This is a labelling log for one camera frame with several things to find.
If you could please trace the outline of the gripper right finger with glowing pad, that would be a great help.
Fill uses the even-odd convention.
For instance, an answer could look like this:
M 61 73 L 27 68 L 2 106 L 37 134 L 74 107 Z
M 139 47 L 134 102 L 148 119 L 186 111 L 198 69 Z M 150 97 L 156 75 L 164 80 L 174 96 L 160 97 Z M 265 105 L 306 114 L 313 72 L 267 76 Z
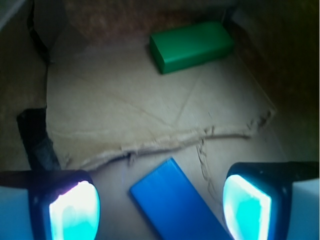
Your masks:
M 226 176 L 222 206 L 235 240 L 318 240 L 318 162 L 237 162 Z

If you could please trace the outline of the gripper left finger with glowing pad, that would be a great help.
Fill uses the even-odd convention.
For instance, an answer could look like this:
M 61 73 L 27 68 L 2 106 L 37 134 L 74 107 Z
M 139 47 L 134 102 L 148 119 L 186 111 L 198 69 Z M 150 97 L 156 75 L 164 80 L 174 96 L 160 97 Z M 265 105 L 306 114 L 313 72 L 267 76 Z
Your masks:
M 2 171 L 2 240 L 93 240 L 100 197 L 84 170 Z

